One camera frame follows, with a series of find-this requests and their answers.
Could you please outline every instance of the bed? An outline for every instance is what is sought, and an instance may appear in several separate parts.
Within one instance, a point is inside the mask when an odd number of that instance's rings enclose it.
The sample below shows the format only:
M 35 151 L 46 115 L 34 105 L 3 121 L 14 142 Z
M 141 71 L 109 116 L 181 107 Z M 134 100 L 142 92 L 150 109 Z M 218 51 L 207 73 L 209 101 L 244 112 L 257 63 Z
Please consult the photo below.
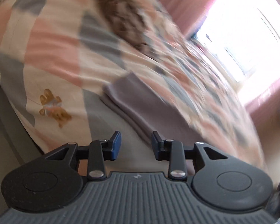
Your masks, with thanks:
M 254 125 L 236 94 L 189 44 L 157 0 L 133 0 L 148 57 L 116 36 L 97 0 L 0 0 L 0 85 L 33 141 L 48 152 L 123 135 L 108 171 L 167 171 L 150 145 L 101 100 L 103 86 L 133 72 L 176 107 L 210 144 L 265 170 Z M 50 117 L 51 97 L 62 108 Z

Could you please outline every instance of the black mount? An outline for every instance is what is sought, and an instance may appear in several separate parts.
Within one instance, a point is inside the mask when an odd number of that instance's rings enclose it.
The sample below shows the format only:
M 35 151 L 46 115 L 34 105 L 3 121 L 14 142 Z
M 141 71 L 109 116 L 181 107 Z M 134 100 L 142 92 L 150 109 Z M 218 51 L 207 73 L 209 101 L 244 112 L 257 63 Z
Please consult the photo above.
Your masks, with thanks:
M 2 181 L 2 194 L 9 207 L 23 212 L 67 206 L 87 182 L 108 180 L 104 161 L 116 160 L 120 145 L 119 131 L 110 140 L 95 140 L 89 146 L 67 143 L 9 173 Z M 256 210 L 272 193 L 273 184 L 266 173 L 204 142 L 186 147 L 173 139 L 162 140 L 153 132 L 152 148 L 158 161 L 169 161 L 168 179 L 188 185 L 197 199 L 219 210 Z M 82 159 L 88 159 L 87 177 L 77 173 Z M 193 177 L 187 176 L 186 159 L 193 160 Z
M 104 161 L 116 160 L 121 134 L 110 140 L 95 140 L 89 146 L 67 143 L 10 172 L 1 192 L 9 207 L 24 212 L 46 212 L 66 206 L 82 191 L 87 181 L 104 180 Z M 79 160 L 88 159 L 87 177 L 77 173 Z

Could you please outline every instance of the gray towel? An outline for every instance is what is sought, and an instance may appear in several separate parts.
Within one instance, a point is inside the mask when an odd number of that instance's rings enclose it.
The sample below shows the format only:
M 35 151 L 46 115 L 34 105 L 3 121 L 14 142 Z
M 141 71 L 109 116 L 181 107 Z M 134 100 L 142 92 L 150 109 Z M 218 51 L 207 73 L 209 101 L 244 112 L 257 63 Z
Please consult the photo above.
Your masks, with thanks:
M 101 100 L 124 118 L 150 144 L 151 133 L 193 146 L 205 140 L 191 128 L 177 108 L 159 97 L 134 73 L 104 87 Z

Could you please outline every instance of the logo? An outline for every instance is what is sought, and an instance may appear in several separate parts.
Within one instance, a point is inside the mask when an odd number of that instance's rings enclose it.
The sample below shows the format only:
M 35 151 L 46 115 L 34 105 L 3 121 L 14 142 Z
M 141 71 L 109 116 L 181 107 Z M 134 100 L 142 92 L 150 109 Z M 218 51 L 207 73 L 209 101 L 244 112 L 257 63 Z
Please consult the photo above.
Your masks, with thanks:
M 140 174 L 134 175 L 133 176 L 135 179 L 140 179 L 142 176 Z

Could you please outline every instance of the window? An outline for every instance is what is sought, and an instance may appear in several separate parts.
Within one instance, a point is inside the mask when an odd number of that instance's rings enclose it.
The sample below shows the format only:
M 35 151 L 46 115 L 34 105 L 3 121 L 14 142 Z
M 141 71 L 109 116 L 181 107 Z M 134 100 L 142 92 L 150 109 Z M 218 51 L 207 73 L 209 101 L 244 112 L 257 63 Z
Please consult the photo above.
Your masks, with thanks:
M 235 90 L 255 75 L 257 83 L 269 86 L 267 73 L 270 78 L 280 74 L 280 5 L 275 0 L 217 0 L 195 39 Z

